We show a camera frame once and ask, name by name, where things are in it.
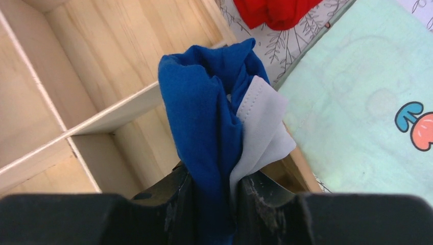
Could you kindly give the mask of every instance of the green fabric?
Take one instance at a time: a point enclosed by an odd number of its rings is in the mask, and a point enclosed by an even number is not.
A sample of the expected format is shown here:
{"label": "green fabric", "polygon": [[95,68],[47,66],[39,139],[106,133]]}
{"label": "green fabric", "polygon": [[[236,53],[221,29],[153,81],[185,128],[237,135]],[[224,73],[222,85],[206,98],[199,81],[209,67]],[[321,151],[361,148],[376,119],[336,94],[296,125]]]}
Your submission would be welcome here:
{"label": "green fabric", "polygon": [[[433,150],[411,141],[433,141],[433,115],[423,117],[433,111],[432,82],[433,35],[395,0],[357,0],[279,92],[289,99],[284,121],[331,191],[408,193],[433,204]],[[423,112],[400,118],[403,133],[395,116],[413,101]]]}

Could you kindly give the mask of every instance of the red fabric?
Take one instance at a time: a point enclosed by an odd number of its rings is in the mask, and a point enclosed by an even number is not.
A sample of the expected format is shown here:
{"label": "red fabric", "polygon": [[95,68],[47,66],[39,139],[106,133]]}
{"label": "red fabric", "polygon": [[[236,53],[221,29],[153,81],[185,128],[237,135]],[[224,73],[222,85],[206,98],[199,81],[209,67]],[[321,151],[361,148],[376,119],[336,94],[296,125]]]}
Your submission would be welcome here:
{"label": "red fabric", "polygon": [[250,29],[262,23],[277,31],[294,27],[321,0],[233,0]]}

